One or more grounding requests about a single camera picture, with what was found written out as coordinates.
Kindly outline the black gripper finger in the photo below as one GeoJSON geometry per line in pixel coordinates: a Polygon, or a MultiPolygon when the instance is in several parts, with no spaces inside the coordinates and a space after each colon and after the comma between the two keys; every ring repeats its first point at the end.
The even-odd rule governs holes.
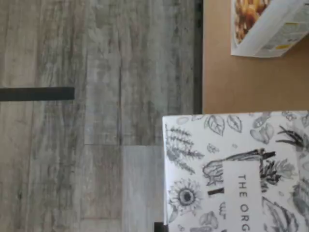
{"type": "Polygon", "coordinates": [[[163,222],[155,222],[154,232],[169,232],[168,225],[165,225],[163,222]]]}

